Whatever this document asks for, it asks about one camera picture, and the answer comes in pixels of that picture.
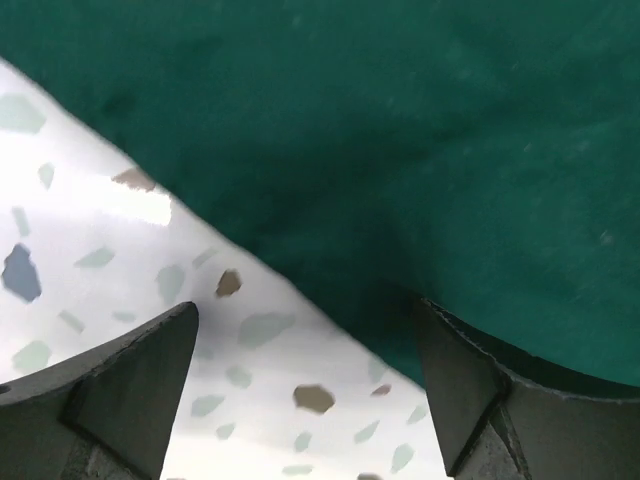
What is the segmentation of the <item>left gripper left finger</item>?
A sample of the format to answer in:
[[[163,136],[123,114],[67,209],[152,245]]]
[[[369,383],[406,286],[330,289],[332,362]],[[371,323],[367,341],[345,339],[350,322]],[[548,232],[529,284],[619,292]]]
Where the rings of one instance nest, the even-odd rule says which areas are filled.
[[[184,302],[2,384],[2,478],[159,478],[198,328],[197,307]]]

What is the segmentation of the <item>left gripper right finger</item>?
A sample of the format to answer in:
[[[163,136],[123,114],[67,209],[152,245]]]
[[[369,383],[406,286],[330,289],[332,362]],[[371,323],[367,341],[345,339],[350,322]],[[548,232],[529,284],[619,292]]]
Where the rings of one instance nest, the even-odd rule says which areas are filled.
[[[421,300],[425,389],[452,479],[639,480],[639,390],[546,361]]]

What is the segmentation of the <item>green surgical cloth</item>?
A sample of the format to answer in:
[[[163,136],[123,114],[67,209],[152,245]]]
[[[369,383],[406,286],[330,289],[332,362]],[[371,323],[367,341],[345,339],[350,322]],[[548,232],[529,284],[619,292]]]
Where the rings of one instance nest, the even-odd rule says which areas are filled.
[[[5,1],[1,56],[357,341],[639,383],[635,1]]]

